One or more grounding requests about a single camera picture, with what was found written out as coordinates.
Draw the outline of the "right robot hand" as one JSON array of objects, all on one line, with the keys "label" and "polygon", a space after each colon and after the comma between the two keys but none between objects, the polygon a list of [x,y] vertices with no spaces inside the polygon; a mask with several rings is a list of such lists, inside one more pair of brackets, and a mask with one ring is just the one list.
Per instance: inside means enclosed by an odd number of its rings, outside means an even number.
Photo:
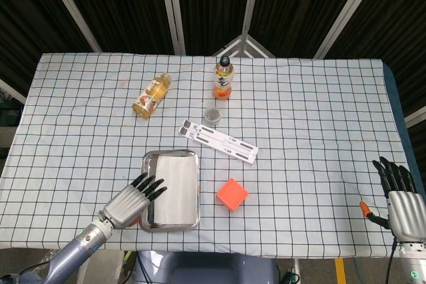
[{"label": "right robot hand", "polygon": [[374,160],[387,204],[387,218],[375,215],[365,202],[360,202],[364,218],[388,229],[401,243],[425,242],[425,201],[417,192],[408,169],[383,156]]}]

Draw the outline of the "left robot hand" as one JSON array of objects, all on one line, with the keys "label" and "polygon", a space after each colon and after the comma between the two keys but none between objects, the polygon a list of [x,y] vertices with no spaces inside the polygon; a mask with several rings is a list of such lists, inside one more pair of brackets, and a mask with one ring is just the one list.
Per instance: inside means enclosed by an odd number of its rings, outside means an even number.
[{"label": "left robot hand", "polygon": [[138,221],[143,211],[167,190],[164,179],[146,172],[116,194],[101,210],[100,220],[114,229],[125,229]]}]

